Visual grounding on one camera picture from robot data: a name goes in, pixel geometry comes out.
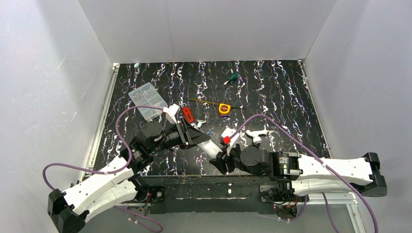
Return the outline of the white remote control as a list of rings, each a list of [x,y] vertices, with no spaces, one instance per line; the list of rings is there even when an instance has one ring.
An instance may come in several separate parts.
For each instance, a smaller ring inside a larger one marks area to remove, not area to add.
[[[215,159],[216,156],[222,152],[222,150],[211,140],[197,144],[211,159]]]

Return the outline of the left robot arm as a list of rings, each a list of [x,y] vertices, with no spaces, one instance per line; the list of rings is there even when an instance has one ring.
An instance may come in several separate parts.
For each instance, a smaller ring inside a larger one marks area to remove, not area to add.
[[[154,161],[154,154],[178,146],[198,146],[211,158],[221,149],[211,137],[185,119],[163,129],[159,122],[147,122],[129,148],[85,181],[64,191],[49,194],[48,215],[60,233],[78,233],[98,213],[119,203],[145,195],[148,185],[139,172]]]

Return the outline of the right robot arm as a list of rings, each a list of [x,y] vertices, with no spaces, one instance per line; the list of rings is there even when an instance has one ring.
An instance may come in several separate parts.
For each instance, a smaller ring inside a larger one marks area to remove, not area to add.
[[[321,192],[346,192],[356,189],[364,197],[384,197],[387,184],[380,173],[380,161],[370,152],[357,159],[316,160],[296,152],[268,152],[256,146],[240,149],[239,145],[220,149],[202,147],[210,163],[220,173],[234,169],[267,178],[281,185],[278,193],[305,196]]]

